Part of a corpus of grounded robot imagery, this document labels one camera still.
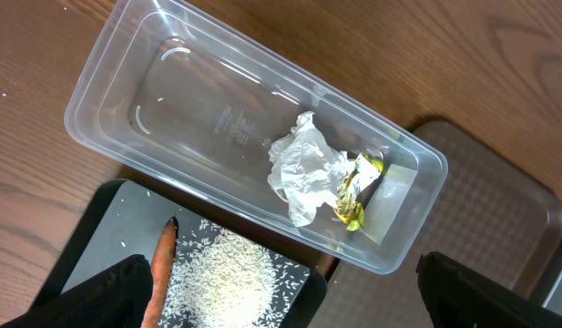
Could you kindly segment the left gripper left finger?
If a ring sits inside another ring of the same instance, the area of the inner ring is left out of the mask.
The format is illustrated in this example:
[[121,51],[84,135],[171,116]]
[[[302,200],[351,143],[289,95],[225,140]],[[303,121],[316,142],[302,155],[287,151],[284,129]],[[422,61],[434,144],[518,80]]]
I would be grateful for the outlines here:
[[152,296],[150,264],[131,255],[5,328],[139,328]]

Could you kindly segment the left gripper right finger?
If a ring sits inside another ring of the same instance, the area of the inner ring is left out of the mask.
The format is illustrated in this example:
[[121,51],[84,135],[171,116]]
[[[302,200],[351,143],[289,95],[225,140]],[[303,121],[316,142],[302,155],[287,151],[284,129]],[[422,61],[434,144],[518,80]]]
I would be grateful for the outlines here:
[[438,251],[420,257],[417,283],[434,328],[562,328],[562,316]]

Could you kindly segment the orange carrot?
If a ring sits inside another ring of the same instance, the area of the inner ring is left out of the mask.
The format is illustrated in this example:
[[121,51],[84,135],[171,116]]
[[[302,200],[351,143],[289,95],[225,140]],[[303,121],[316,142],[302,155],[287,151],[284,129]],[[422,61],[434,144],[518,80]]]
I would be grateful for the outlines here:
[[176,220],[175,217],[170,218],[158,238],[150,264],[153,278],[152,296],[145,310],[141,328],[157,328],[161,318],[176,251],[178,237]]

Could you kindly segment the white rice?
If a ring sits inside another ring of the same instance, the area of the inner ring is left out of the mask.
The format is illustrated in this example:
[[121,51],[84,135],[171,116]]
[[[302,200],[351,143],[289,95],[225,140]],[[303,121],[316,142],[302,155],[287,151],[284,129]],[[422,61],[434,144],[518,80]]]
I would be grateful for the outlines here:
[[181,221],[160,327],[278,328],[310,269],[206,219]]

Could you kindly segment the green white wrapper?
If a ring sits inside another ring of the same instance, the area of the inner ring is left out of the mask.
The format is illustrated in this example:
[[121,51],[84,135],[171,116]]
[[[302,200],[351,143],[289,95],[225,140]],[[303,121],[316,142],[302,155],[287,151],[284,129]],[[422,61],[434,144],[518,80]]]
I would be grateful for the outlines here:
[[344,180],[337,192],[337,205],[333,209],[346,230],[357,231],[364,226],[363,204],[358,198],[364,190],[378,180],[384,171],[380,158],[360,153],[353,162],[352,173]]

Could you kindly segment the white napkin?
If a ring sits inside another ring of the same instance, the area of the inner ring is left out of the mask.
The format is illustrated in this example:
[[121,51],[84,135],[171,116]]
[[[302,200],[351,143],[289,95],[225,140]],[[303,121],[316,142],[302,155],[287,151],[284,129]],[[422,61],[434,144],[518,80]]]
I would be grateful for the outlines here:
[[338,205],[338,191],[354,168],[345,151],[327,144],[313,116],[311,111],[300,114],[291,133],[268,151],[272,168],[267,181],[288,204],[289,219],[297,227],[313,223],[322,205]]

